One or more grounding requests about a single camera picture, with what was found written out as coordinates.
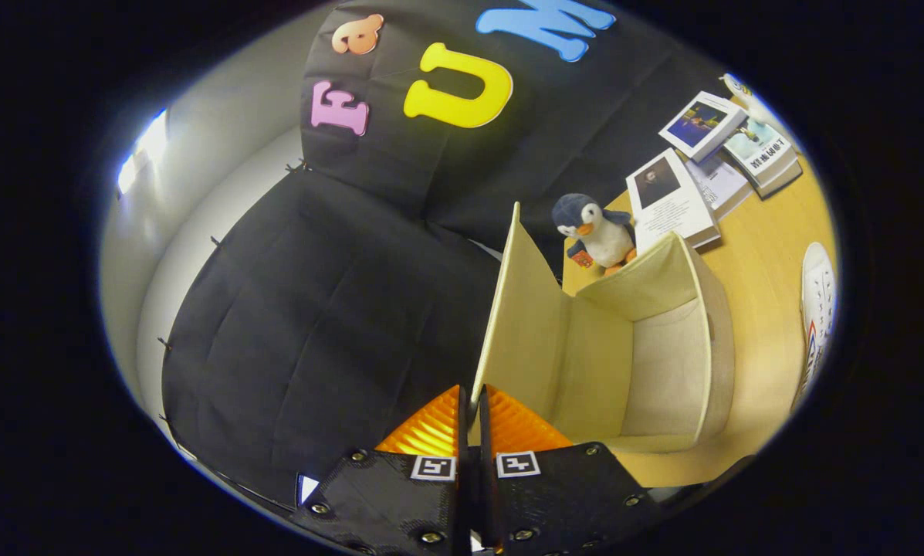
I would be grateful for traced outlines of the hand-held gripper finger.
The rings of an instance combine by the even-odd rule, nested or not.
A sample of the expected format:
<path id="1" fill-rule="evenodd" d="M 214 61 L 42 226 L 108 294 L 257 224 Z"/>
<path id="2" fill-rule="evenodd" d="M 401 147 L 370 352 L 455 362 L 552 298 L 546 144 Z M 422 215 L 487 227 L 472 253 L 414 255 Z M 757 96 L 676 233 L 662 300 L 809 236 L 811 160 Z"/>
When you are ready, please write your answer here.
<path id="1" fill-rule="evenodd" d="M 468 426 L 465 388 L 447 388 L 376 447 L 342 456 L 293 525 L 350 554 L 469 555 Z"/>
<path id="2" fill-rule="evenodd" d="M 662 519 L 605 443 L 569 440 L 492 385 L 477 419 L 484 531 L 497 555 L 613 554 Z"/>

